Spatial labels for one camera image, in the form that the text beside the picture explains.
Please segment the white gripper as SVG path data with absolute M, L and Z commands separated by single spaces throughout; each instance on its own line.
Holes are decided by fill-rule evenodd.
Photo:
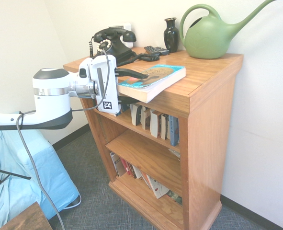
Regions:
M 134 104 L 138 100 L 127 96 L 118 96 L 118 80 L 115 77 L 116 59 L 112 55 L 107 55 L 107 57 L 108 59 L 106 59 L 105 55 L 101 55 L 95 59 L 91 58 L 89 65 L 90 77 L 98 85 L 98 89 L 96 90 L 97 104 L 103 100 L 97 107 L 98 110 L 100 112 L 117 114 L 120 111 L 119 104 Z M 148 74 L 124 68 L 116 68 L 116 76 L 128 76 L 136 79 L 146 79 L 149 77 Z

